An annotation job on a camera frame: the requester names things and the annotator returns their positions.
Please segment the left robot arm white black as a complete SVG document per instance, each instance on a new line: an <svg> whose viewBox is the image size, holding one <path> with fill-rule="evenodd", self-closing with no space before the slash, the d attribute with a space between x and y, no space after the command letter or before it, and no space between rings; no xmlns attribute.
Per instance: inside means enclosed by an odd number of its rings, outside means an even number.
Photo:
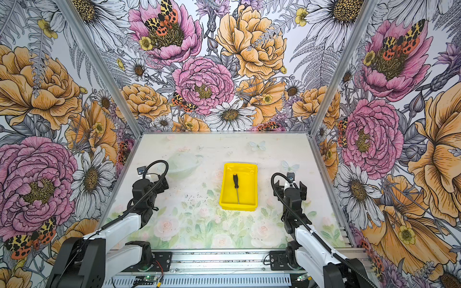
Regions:
<svg viewBox="0 0 461 288"><path fill-rule="evenodd" d="M85 236L65 240L48 277L48 288L100 288L104 281L127 268L149 269L154 263L148 241L116 245L141 230L157 211L157 195L169 188L166 175L155 182L147 178L132 187L132 202L121 216Z"/></svg>

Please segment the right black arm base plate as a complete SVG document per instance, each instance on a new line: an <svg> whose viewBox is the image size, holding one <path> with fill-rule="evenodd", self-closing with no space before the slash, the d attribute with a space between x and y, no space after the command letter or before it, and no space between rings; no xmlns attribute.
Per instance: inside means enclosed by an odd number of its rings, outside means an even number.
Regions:
<svg viewBox="0 0 461 288"><path fill-rule="evenodd" d="M269 265L272 271L296 271L300 269L298 265L290 263L285 251L270 251Z"/></svg>

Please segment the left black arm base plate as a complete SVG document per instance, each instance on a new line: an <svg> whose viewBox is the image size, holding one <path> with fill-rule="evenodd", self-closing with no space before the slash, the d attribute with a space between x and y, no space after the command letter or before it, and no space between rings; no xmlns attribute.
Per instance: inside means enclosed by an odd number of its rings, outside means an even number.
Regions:
<svg viewBox="0 0 461 288"><path fill-rule="evenodd" d="M123 272L169 272L172 264L173 252L153 252L152 260L146 264L135 264Z"/></svg>

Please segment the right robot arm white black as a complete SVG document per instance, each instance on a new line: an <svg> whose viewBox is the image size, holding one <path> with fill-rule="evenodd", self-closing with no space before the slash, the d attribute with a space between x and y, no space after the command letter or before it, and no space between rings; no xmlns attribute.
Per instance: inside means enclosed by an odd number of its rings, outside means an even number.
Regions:
<svg viewBox="0 0 461 288"><path fill-rule="evenodd" d="M293 238L286 248L290 266L305 270L319 288L376 287L359 259L347 258L318 234L302 209L307 194L303 183L296 184L275 173L271 188L283 205L281 221Z"/></svg>

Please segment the aluminium mounting rail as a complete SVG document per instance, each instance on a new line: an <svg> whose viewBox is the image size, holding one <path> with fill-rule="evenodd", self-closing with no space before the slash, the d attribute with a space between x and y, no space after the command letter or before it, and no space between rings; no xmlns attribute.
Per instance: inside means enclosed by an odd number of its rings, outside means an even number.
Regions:
<svg viewBox="0 0 461 288"><path fill-rule="evenodd" d="M66 264L56 264L65 274L95 271L97 276L108 279L123 272L135 264L146 264L152 260L153 252L173 252L172 264L165 274L243 274L285 272L301 274L306 271L272 271L269 265L268 249L218 249L218 250L154 250L148 251L141 246L125 246L103 254L87 248L85 252L72 253Z"/></svg>

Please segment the black handled screwdriver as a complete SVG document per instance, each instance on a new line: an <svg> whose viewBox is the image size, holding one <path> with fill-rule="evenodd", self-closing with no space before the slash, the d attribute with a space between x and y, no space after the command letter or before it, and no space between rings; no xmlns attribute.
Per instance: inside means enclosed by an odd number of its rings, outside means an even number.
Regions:
<svg viewBox="0 0 461 288"><path fill-rule="evenodd" d="M238 182L238 175L237 174L233 175L233 182L234 182L234 188L235 188L236 196L237 196L237 204L240 204L240 195L239 195L239 192L238 192L239 182Z"/></svg>

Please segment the right green circuit board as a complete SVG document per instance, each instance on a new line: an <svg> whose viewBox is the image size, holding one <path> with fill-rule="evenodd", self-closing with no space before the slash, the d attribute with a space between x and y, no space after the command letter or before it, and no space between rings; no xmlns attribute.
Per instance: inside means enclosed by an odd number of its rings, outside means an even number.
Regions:
<svg viewBox="0 0 461 288"><path fill-rule="evenodd" d="M311 279L312 277L308 273L305 273L297 277L297 282L303 282L303 281L309 282L311 281Z"/></svg>

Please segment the green circuit board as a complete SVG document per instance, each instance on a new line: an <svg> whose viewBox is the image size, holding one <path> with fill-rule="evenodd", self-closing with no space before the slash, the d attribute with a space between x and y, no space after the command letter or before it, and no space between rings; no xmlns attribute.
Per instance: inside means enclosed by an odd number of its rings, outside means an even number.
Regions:
<svg viewBox="0 0 461 288"><path fill-rule="evenodd" d="M312 277L308 273L305 273L297 277L297 282L303 282L303 281L309 282L311 281L311 279Z"/></svg>
<svg viewBox="0 0 461 288"><path fill-rule="evenodd" d="M138 286L152 286L152 287L160 287L162 283L163 277L162 276L143 276L143 277L136 277L132 287L136 288Z"/></svg>

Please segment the left green circuit board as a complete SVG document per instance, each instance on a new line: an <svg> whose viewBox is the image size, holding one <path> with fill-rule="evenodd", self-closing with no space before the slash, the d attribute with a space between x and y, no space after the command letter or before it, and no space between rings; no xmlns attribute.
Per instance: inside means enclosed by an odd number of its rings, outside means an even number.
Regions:
<svg viewBox="0 0 461 288"><path fill-rule="evenodd" d="M136 288L138 286L152 286L152 287L160 287L162 283L163 277L162 276L143 276L143 277L136 277L132 287Z"/></svg>

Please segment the yellow plastic bin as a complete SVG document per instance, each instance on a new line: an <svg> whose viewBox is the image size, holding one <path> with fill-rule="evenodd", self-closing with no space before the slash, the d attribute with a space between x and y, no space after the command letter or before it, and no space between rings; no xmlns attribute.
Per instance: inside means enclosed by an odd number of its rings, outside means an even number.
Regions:
<svg viewBox="0 0 461 288"><path fill-rule="evenodd" d="M233 175L238 175L240 204L234 188ZM223 210L253 212L258 207L258 167L248 163L226 163L219 205Z"/></svg>

